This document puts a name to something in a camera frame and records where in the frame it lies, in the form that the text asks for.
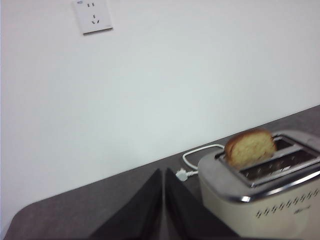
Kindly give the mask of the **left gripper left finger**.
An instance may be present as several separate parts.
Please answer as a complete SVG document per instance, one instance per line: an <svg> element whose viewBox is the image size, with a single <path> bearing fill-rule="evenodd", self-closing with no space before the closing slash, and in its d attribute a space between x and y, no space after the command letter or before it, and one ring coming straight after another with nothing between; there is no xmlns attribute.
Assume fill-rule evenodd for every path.
<svg viewBox="0 0 320 240"><path fill-rule="evenodd" d="M161 211L162 194L162 172L157 169L120 210L90 235L90 239L148 239Z"/></svg>

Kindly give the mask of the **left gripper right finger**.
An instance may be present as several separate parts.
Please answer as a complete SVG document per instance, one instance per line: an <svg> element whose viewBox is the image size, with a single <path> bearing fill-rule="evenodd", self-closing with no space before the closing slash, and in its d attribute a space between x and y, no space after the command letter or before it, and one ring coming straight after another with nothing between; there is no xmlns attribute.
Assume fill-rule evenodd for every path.
<svg viewBox="0 0 320 240"><path fill-rule="evenodd" d="M240 236L202 205L176 177L165 171L165 201L183 240L239 240Z"/></svg>

